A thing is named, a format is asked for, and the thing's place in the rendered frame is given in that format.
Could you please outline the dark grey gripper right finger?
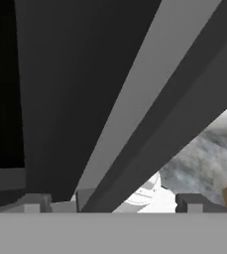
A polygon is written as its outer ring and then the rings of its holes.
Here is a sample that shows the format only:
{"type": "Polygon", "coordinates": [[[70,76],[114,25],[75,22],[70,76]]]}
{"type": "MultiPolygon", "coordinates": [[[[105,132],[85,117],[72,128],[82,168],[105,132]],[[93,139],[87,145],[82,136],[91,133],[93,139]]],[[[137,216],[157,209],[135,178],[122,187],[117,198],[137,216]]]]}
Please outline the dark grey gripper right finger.
{"type": "Polygon", "coordinates": [[[227,207],[216,204],[200,193],[178,193],[175,196],[176,213],[227,213],[227,207]]]}

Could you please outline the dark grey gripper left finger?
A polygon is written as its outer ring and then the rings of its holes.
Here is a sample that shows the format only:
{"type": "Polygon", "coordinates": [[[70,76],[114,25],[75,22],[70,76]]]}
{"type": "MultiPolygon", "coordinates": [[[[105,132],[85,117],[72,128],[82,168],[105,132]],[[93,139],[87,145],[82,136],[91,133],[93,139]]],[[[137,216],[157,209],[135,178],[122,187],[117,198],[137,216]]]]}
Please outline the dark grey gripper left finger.
{"type": "Polygon", "coordinates": [[[49,193],[29,193],[16,202],[0,207],[6,213],[46,213],[51,212],[52,196],[49,193]]]}

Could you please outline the black microwave oven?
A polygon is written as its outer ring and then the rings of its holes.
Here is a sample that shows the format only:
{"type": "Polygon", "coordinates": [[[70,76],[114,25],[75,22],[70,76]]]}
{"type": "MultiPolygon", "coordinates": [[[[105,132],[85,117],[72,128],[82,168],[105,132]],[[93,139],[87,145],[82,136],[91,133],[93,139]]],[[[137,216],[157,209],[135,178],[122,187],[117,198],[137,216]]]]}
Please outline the black microwave oven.
{"type": "MultiPolygon", "coordinates": [[[[0,184],[19,179],[25,167],[15,0],[0,0],[0,184]]],[[[22,197],[0,190],[0,206],[22,197]]]]}

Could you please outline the white round object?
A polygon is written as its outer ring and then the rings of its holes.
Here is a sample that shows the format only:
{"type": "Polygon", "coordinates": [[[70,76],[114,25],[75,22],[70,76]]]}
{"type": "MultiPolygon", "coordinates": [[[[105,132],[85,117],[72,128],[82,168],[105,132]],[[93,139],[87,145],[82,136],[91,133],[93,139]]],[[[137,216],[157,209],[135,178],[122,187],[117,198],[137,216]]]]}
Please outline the white round object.
{"type": "Polygon", "coordinates": [[[160,173],[155,173],[123,201],[118,213],[175,213],[175,194],[162,186],[160,173]]]}

